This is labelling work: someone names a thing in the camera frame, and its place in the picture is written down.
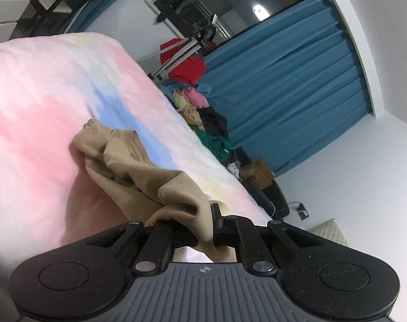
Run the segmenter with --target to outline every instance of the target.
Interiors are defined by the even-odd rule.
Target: blue curtain
[[[116,0],[89,0],[68,32],[84,32]]]
[[[234,147],[280,175],[371,111],[363,71],[330,0],[305,0],[205,58],[199,81]]]

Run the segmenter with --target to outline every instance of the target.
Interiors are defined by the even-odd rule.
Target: window
[[[190,36],[209,23],[215,13],[216,45],[260,23],[269,16],[303,0],[156,0],[161,14],[158,21],[169,19],[184,35]]]

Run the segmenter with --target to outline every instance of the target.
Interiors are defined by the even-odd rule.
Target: red cloth
[[[160,49],[165,49],[168,46],[171,46],[179,41],[181,38],[173,38],[172,40],[164,43],[160,46]],[[175,47],[173,50],[169,50],[165,53],[160,55],[160,61],[163,64],[167,61],[170,57],[172,57],[176,52],[178,52],[184,45]],[[169,73],[169,77],[187,83],[188,85],[195,86],[202,74],[205,72],[205,63],[201,56],[191,55],[185,61],[183,61],[180,65],[178,65],[175,69],[173,69]]]

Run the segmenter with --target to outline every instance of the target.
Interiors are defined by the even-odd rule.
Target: pastel bedding
[[[89,119],[136,130],[150,159],[185,171],[214,200],[269,217],[122,49],[95,33],[0,44],[0,270],[125,221],[70,143]],[[184,261],[207,261],[191,248]]]

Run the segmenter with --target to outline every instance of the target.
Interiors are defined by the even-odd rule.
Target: logo
[[[201,273],[208,273],[209,271],[211,271],[211,269],[210,269],[209,267],[207,267],[207,266],[202,266],[202,267],[199,269],[199,271],[200,271]]]

